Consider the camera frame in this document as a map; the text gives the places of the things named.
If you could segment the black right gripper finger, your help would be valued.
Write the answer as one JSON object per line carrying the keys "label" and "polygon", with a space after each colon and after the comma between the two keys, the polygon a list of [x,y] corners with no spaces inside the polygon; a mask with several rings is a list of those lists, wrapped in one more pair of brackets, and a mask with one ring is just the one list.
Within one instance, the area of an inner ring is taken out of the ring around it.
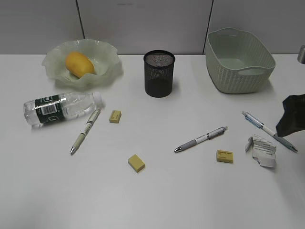
{"label": "black right gripper finger", "polygon": [[290,95],[282,102],[284,114],[276,125],[277,135],[285,137],[305,129],[305,95]]}

